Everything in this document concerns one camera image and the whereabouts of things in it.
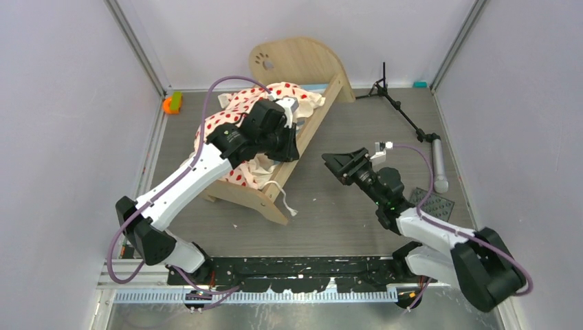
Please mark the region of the strawberry print ruffled blanket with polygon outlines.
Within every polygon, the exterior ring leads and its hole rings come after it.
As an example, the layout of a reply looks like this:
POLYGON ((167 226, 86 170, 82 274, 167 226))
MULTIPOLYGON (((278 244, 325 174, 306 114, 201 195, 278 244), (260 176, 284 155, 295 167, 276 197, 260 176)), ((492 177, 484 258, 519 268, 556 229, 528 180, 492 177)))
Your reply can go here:
POLYGON ((254 87, 221 94, 222 111, 208 116, 205 127, 196 132, 192 156, 197 154, 200 141, 218 132, 222 124, 233 124, 241 135, 258 146, 252 158, 243 160, 221 177, 221 181, 254 189, 264 187, 277 164, 299 159, 297 123, 311 117, 326 101, 322 93, 289 82, 273 83, 267 88, 267 91, 254 87))

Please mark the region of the wooden pet bed frame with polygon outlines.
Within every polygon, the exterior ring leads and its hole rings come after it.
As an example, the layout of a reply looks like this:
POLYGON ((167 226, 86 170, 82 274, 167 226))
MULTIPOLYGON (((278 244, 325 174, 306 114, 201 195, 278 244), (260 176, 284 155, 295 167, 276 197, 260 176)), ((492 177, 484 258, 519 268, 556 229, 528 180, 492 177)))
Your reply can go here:
MULTIPOLYGON (((208 131, 235 122, 252 105, 269 95, 294 102, 292 120, 297 124, 296 146, 303 154, 335 102, 353 102, 355 95, 340 58, 323 42, 306 36, 257 45, 250 53, 250 69, 257 85, 219 96, 221 110, 206 118, 208 131)), ((201 196, 222 199, 261 213, 269 221, 287 224, 276 206, 284 197, 283 186, 296 162, 277 162, 259 153, 250 161, 207 187, 201 196)))

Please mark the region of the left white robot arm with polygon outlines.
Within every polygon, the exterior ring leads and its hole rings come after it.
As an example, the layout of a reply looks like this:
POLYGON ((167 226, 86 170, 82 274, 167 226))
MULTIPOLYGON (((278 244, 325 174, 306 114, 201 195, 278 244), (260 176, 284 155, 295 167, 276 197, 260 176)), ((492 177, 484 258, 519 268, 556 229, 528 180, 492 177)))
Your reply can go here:
POLYGON ((276 162, 298 160, 293 120, 297 108, 297 99, 290 97, 255 102, 238 123, 218 125, 196 155, 154 189, 136 200, 123 196, 116 202, 122 233, 146 265, 178 267, 196 285, 210 278, 206 255, 171 234, 169 225, 209 185, 257 154, 276 162))

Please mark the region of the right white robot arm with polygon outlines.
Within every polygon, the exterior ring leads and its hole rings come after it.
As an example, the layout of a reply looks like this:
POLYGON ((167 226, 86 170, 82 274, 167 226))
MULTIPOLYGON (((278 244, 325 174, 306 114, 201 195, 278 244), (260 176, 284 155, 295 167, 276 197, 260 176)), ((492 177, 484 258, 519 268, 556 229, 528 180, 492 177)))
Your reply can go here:
POLYGON ((411 240, 393 252, 395 278, 406 283, 420 275, 446 283, 482 312, 512 296, 529 295, 534 290, 531 274, 495 230, 463 228, 428 214, 421 203, 404 197, 396 168, 375 168, 395 147, 392 142, 378 142, 374 154, 367 148, 322 154, 325 166, 342 185, 356 185, 372 200, 384 229, 411 240))

